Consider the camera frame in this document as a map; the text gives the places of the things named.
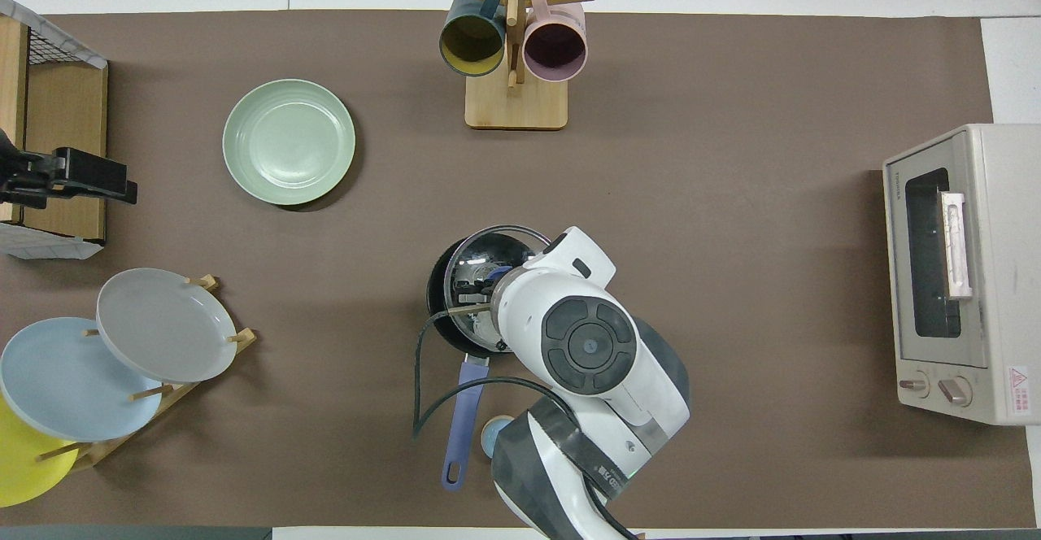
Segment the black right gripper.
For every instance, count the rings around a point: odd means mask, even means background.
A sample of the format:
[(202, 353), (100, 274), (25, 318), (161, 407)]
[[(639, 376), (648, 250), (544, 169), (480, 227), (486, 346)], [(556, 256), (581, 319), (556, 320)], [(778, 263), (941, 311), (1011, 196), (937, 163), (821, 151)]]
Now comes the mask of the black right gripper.
[(464, 257), (452, 273), (452, 303), (488, 303), (494, 286), (511, 264), (491, 257)]

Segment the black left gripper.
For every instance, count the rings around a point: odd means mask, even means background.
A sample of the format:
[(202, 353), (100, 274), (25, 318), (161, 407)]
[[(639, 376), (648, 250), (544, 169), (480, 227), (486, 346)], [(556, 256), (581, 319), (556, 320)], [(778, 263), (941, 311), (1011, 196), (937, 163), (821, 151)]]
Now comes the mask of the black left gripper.
[(71, 147), (52, 154), (19, 150), (1, 133), (1, 200), (22, 207), (47, 207), (50, 198), (100, 198), (137, 204), (138, 185), (127, 168)]

